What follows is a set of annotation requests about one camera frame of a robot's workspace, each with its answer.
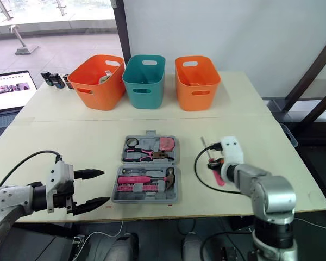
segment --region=gray tool case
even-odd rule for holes
[[[139,144],[135,148],[144,150],[153,150],[159,152],[160,138],[172,138],[175,146],[172,151],[165,152],[173,159],[153,159],[153,161],[141,162],[124,162],[124,158],[141,158],[145,154],[140,152],[126,152],[129,149],[127,140],[129,138],[136,138]],[[124,141],[124,148],[122,151],[121,160],[123,166],[118,168],[114,190],[112,192],[112,201],[114,203],[175,203],[178,200],[178,188],[180,181],[180,171],[175,166],[179,160],[179,143],[174,136],[159,136],[156,131],[148,130],[145,136],[127,136]],[[173,185],[167,190],[167,182],[162,179],[168,175],[168,170],[172,168],[175,179]],[[133,177],[133,176],[150,176],[153,178],[150,183],[132,183],[132,184],[118,184],[119,177]]]

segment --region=tool kit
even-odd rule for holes
[[[179,144],[174,136],[148,130],[127,136],[112,201],[115,203],[174,203],[178,200]]]

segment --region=white wall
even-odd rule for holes
[[[318,74],[309,88],[303,93],[302,98],[322,98],[326,96],[326,65]]]
[[[326,0],[124,0],[131,54],[184,55],[244,71],[262,97],[282,97],[326,44]]]

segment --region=pliers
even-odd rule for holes
[[[140,152],[146,154],[146,156],[133,159],[133,158],[123,158],[123,162],[141,162],[141,161],[152,161],[154,159],[169,159],[174,160],[174,158],[169,157],[167,153],[164,152],[154,152],[153,150],[146,150],[143,148],[126,148],[125,152]]]

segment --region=laptop screen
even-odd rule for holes
[[[0,74],[0,110],[25,106],[36,91],[28,71]]]

